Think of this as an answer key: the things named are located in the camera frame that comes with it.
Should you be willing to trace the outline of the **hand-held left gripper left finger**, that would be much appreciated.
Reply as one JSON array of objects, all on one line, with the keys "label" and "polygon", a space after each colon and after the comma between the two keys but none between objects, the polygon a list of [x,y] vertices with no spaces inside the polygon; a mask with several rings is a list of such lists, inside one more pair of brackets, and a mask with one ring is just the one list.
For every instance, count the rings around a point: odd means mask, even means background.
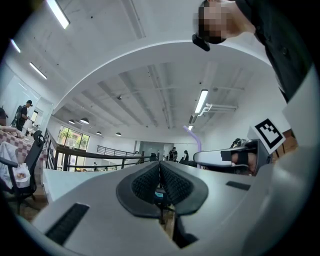
[{"label": "hand-held left gripper left finger", "polygon": [[33,220],[55,255],[174,256],[161,249],[170,237],[154,205],[159,163],[115,171],[69,172],[45,169],[49,203]]}]

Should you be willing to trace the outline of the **person's right hand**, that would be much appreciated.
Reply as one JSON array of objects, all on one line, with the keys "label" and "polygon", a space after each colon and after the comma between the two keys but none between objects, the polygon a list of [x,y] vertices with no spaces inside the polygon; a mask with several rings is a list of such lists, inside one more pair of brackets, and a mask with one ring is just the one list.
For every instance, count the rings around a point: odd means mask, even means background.
[{"label": "person's right hand", "polygon": [[256,173],[257,156],[251,152],[239,152],[231,155],[231,162],[239,165],[246,164],[251,175]]}]

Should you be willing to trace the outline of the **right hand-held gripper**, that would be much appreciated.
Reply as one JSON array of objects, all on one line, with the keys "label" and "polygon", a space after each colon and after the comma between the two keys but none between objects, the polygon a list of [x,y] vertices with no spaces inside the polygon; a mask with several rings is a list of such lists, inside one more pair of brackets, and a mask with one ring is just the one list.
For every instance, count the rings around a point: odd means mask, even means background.
[{"label": "right hand-held gripper", "polygon": [[[270,164],[273,152],[286,140],[276,125],[266,118],[249,127],[247,138],[256,144],[255,174],[260,167]],[[230,167],[232,165],[232,149],[201,151],[193,155],[193,160],[201,166]]]}]

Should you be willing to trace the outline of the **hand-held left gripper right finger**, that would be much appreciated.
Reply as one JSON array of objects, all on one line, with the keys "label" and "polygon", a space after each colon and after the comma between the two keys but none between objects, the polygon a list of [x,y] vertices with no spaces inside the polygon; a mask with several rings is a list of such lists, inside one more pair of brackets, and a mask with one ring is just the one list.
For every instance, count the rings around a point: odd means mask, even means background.
[{"label": "hand-held left gripper right finger", "polygon": [[160,183],[174,207],[175,241],[160,249],[242,249],[250,218],[240,212],[254,178],[160,162]]}]

